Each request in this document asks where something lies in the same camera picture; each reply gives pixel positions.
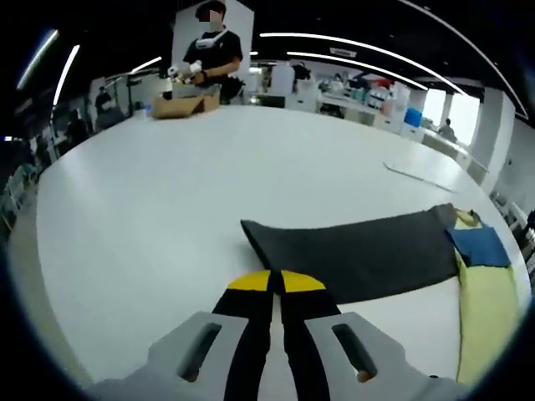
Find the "white table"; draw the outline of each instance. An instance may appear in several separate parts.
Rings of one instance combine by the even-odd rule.
[[[383,166],[400,157],[447,175],[456,193]],[[94,380],[120,378],[145,362],[155,340],[211,311],[232,279],[262,268],[240,219],[321,227],[446,202],[497,229],[527,305],[511,232],[454,160],[374,128],[284,109],[129,119],[90,138],[41,179],[38,250],[53,311],[80,362]],[[456,278],[341,309],[400,341],[422,372],[456,376]]]

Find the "ceiling light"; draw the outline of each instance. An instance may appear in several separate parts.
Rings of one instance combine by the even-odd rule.
[[[50,47],[52,42],[54,40],[56,40],[56,38],[58,38],[58,36],[59,36],[59,32],[58,31],[52,31],[51,34],[46,38],[46,40],[43,42],[41,47],[35,53],[35,55],[33,56],[32,60],[30,61],[30,63],[26,67],[26,69],[24,70],[23,76],[18,81],[17,89],[22,89],[23,88],[23,86],[28,81],[29,76],[32,74],[33,70],[35,69],[35,67],[37,66],[37,64],[39,63],[41,58],[43,57],[44,52],[47,51],[47,49]]]
[[[339,61],[341,63],[348,63],[348,64],[353,64],[353,65],[358,65],[358,66],[364,67],[366,69],[373,69],[373,70],[378,71],[380,73],[388,74],[388,75],[390,75],[392,77],[395,77],[395,78],[397,78],[397,79],[399,79],[401,81],[405,81],[408,84],[414,85],[417,88],[420,88],[420,89],[423,89],[423,90],[428,90],[428,88],[426,86],[424,86],[422,84],[418,84],[417,82],[413,81],[412,79],[408,79],[408,78],[402,77],[401,75],[393,73],[393,72],[388,71],[386,69],[380,69],[379,67],[375,67],[374,65],[369,65],[369,64],[361,63],[361,62],[354,61],[354,60],[348,60],[346,58],[326,56],[326,55],[323,55],[323,54],[315,54],[315,53],[301,53],[301,52],[287,52],[287,55],[288,56],[302,56],[302,57],[312,57],[312,58],[323,58],[323,59],[326,59],[326,60],[333,60],[333,61]]]
[[[389,52],[388,50],[384,50],[382,48],[378,48],[376,46],[372,46],[370,44],[361,43],[361,42],[355,42],[354,40],[348,40],[343,38],[335,38],[333,36],[325,36],[325,35],[316,35],[314,33],[260,33],[261,38],[314,38],[314,39],[324,39],[324,40],[332,40],[334,42],[341,42],[341,43],[347,43],[347,44],[353,44],[354,46],[360,46],[361,48],[368,48],[369,50],[374,50],[375,52],[379,52],[382,54],[387,54],[391,57],[397,58],[399,60],[405,61],[406,63],[412,64],[415,67],[422,69],[426,71],[428,74],[431,74],[435,77],[437,77],[439,80],[444,82],[445,84],[451,86],[454,90],[461,94],[467,94],[464,90],[459,88],[457,85],[452,83],[451,81],[444,78],[442,75],[439,75],[435,71],[428,69],[427,67],[424,67],[423,65],[417,63],[416,61],[412,61],[406,57],[400,56],[399,54]]]
[[[130,73],[131,74],[137,73],[139,70],[144,69],[145,67],[148,67],[149,65],[157,63],[159,61],[161,61],[161,57],[153,58],[151,61],[147,61],[146,63],[143,63],[139,67],[136,67],[136,68],[132,69],[132,71],[130,71]]]
[[[64,86],[65,78],[67,78],[67,73],[70,69],[70,64],[73,63],[76,53],[80,50],[80,45],[77,44],[70,51],[69,58],[67,58],[67,63],[65,63],[64,70],[61,72],[61,77],[59,77],[58,87],[56,88],[56,94],[53,96],[52,105],[55,106],[58,104],[59,94],[61,93],[61,88]]]
[[[427,15],[428,17],[431,17],[433,18],[435,21],[437,21],[438,23],[441,23],[442,25],[444,25],[446,28],[450,29],[454,34],[456,34],[459,38],[461,38],[462,40],[464,40],[466,43],[468,43],[474,50],[476,50],[476,52],[479,53],[480,56],[483,57],[483,59],[485,61],[487,61],[487,63],[494,69],[494,71],[496,71],[496,73],[500,76],[500,78],[502,79],[503,83],[509,88],[509,90],[511,91],[512,95],[514,96],[514,98],[517,100],[517,103],[520,105],[520,108],[522,109],[522,112],[524,113],[523,115],[520,114],[520,113],[517,113],[519,115],[522,115],[522,117],[524,117],[525,119],[527,119],[527,111],[526,111],[526,108],[524,107],[524,105],[522,104],[522,102],[520,101],[520,99],[518,98],[517,94],[515,93],[515,91],[512,89],[512,86],[510,83],[507,82],[507,80],[505,79],[505,77],[503,76],[502,72],[496,67],[496,65],[494,65],[494,63],[487,57],[486,54],[484,54],[474,43],[471,42],[471,40],[469,38],[467,38],[465,35],[463,35],[462,33],[460,33],[457,29],[453,28],[449,23],[447,23],[446,21],[444,21],[443,19],[440,19],[438,18],[435,14],[431,13],[429,10],[425,9],[425,8],[422,8],[420,6],[417,6],[416,4],[414,3],[411,3],[409,2],[408,0],[398,0],[399,2],[402,2],[403,4],[409,6],[409,7],[412,7],[414,8],[415,10],[418,10],[420,11],[421,13],[424,13],[425,15]]]

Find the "blue cloth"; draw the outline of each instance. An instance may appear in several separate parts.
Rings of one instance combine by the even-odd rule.
[[[493,228],[485,226],[470,230],[448,230],[457,250],[461,253],[466,267],[511,265],[509,256]]]

